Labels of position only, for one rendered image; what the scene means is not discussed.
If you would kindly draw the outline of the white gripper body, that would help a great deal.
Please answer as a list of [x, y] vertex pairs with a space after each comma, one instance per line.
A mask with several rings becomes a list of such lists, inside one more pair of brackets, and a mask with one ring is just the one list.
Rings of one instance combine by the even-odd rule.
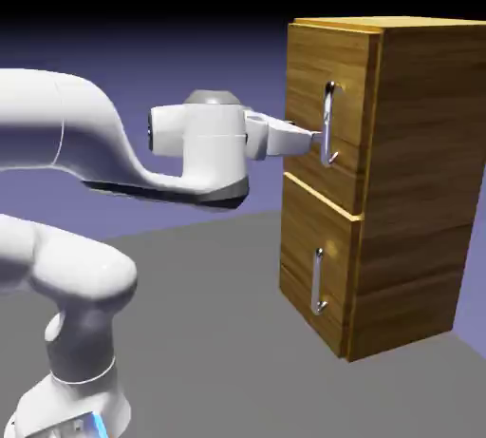
[[267, 155], [274, 157], [307, 154], [314, 139], [314, 131], [290, 124], [287, 121], [267, 117], [269, 127]]

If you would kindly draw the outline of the wooden cabinet door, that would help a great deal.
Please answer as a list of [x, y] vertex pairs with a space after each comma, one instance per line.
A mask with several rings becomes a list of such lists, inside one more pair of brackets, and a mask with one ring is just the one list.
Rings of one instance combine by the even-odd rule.
[[[351, 215], [289, 172], [283, 178], [280, 289], [339, 357], [347, 352], [352, 282], [363, 217]], [[314, 251], [324, 250], [319, 315], [310, 308]]]
[[325, 87], [335, 83], [330, 151], [337, 158], [323, 165], [315, 143], [307, 155], [285, 159], [284, 168], [354, 216], [363, 211], [381, 42], [379, 33], [297, 24], [288, 30], [286, 118], [321, 131]]

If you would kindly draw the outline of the wooden cabinet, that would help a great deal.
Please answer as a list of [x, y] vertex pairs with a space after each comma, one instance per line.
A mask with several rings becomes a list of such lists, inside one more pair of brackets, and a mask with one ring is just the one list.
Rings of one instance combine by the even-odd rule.
[[486, 21], [297, 18], [379, 33], [346, 355], [451, 330], [486, 164]]

